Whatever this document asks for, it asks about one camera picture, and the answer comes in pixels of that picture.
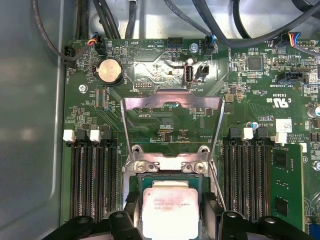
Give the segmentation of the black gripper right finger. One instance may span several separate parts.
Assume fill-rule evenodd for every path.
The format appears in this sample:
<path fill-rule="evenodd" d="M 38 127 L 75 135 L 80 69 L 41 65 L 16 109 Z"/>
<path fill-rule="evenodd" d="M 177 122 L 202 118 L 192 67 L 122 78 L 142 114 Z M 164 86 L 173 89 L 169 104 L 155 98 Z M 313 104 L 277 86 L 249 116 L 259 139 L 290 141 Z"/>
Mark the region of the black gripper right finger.
<path fill-rule="evenodd" d="M 202 220 L 214 240 L 318 240 L 319 226 L 310 234 L 276 216 L 263 216 L 256 223 L 239 213 L 224 210 L 213 192 L 202 193 Z"/>

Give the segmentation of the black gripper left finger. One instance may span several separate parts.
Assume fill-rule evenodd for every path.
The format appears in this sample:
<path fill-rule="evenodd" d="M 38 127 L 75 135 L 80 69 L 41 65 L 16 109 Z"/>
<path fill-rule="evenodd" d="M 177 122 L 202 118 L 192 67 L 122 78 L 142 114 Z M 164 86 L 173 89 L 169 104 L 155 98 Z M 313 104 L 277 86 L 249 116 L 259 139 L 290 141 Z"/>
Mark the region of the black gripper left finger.
<path fill-rule="evenodd" d="M 108 218 L 96 222 L 90 216 L 76 216 L 45 236 L 44 240 L 80 240 L 89 238 L 111 240 L 142 240 L 136 227 L 140 194 L 130 192 L 124 210 L 112 212 Z"/>

